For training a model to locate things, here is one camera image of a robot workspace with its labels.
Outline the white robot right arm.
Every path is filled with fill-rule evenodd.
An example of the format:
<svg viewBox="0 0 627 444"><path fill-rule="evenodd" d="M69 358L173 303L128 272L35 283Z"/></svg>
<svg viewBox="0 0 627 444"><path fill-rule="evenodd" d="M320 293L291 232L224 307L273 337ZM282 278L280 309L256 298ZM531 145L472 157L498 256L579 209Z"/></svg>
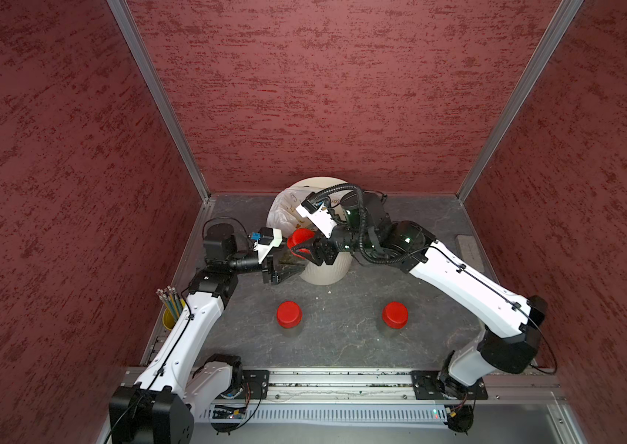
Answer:
<svg viewBox="0 0 627 444"><path fill-rule="evenodd" d="M475 315L483 331L461 350L452 351L437 375L437 389L448 398L460 399L495 371L521 374L536 359L546 301L526 298L488 279L413 221L367 231L340 225L330 234L298 229L288 246L291 253L317 266L333 264L342 253L359 253L373 265L395 266Z"/></svg>

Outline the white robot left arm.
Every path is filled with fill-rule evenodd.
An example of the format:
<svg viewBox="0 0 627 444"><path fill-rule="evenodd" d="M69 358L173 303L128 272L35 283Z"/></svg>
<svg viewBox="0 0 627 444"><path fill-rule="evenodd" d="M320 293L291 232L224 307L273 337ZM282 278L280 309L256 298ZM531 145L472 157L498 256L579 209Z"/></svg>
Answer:
<svg viewBox="0 0 627 444"><path fill-rule="evenodd" d="M115 391L104 442L189 443L196 416L220 394L239 393L244 383L239 357L215 355L201 370L193 368L239 275L261 273L272 285L287 279L278 264L287 248L280 229L261 228L252 233L248 246L239 250L234 227L228 223L206 231L204 268L182 294L185 306L154 360L133 385Z"/></svg>

